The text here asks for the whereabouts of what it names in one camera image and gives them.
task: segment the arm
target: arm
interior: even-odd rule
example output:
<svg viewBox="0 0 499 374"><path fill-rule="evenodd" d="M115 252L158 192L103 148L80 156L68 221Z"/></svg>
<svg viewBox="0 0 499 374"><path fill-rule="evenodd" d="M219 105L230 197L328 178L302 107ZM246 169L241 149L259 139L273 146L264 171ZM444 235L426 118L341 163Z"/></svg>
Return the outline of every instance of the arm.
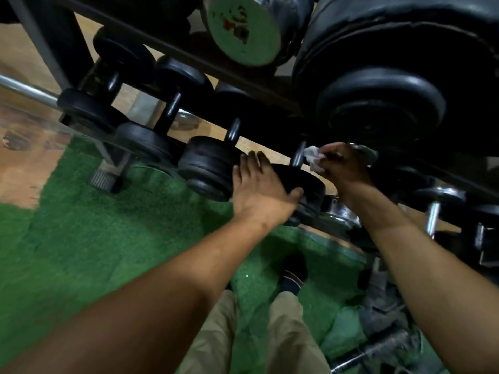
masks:
<svg viewBox="0 0 499 374"><path fill-rule="evenodd" d="M236 269L303 195L254 152L234 168L234 218L83 310L3 371L173 373Z"/></svg>
<svg viewBox="0 0 499 374"><path fill-rule="evenodd" d="M422 232L369 179L344 143L319 163L362 220L415 321L453 372L499 372L499 289Z"/></svg>

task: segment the wooden floor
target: wooden floor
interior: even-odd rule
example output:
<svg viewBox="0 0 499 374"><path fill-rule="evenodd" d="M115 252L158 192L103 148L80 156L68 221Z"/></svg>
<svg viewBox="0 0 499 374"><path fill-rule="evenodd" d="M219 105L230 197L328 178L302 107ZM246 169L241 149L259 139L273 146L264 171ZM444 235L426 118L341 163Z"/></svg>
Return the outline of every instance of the wooden floor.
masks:
<svg viewBox="0 0 499 374"><path fill-rule="evenodd" d="M81 29L94 59L97 54L91 41L100 25L78 16ZM59 93L60 88L44 64L33 43L21 25L0 25L0 73L36 84ZM158 58L162 54L151 50ZM210 78L215 85L217 80ZM124 85L113 106L126 113L137 96L137 91ZM60 113L35 101L0 88L0 202L20 207L35 208L41 189L57 165L71 136L57 122ZM169 132L174 138L187 142L195 135L222 139L225 130L199 120L194 129L174 126ZM290 158L241 138L238 147L248 152L262 150L273 163L289 163ZM328 194L336 194L331 182L324 181ZM410 211L423 225L423 214Z"/></svg>

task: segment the hand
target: hand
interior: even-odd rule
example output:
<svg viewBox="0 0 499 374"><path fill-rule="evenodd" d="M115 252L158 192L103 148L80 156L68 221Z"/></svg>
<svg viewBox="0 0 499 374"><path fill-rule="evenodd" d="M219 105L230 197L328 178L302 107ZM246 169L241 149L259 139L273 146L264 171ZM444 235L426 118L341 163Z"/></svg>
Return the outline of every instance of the hand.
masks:
<svg viewBox="0 0 499 374"><path fill-rule="evenodd" d="M258 152L241 156L240 166L233 170L234 215L260 221L269 229L283 224L296 210L303 197L303 189L296 188L289 195L271 162Z"/></svg>
<svg viewBox="0 0 499 374"><path fill-rule="evenodd" d="M356 185L374 186L360 153L346 143L331 143L319 149L326 155L317 165L326 170L321 176L330 180L338 190L338 195L347 203L348 192Z"/></svg>

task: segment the khaki pants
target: khaki pants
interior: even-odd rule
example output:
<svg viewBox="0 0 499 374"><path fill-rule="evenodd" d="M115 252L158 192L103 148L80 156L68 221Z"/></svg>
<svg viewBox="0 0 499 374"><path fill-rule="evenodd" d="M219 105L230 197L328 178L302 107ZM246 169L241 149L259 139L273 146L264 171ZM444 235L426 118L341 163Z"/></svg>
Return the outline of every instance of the khaki pants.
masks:
<svg viewBox="0 0 499 374"><path fill-rule="evenodd" d="M267 374L331 373L302 316L303 308L292 293L282 292L272 302ZM180 374L228 374L237 321L235 295L225 290L180 365Z"/></svg>

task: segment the green artificial turf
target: green artificial turf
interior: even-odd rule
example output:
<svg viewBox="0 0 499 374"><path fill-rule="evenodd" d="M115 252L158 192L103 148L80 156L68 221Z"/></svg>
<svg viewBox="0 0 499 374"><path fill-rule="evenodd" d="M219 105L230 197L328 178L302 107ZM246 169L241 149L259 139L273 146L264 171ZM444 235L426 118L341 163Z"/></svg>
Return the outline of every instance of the green artificial turf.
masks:
<svg viewBox="0 0 499 374"><path fill-rule="evenodd" d="M191 192L163 173L133 168L125 188L91 187L100 163L74 138L43 189L36 211L0 207L0 366L97 297L187 249L228 221L232 204ZM300 229L279 226L236 272L240 319L233 373L262 372L266 323L283 257L301 250L309 280L304 320L320 343L336 314L360 291L363 264Z"/></svg>

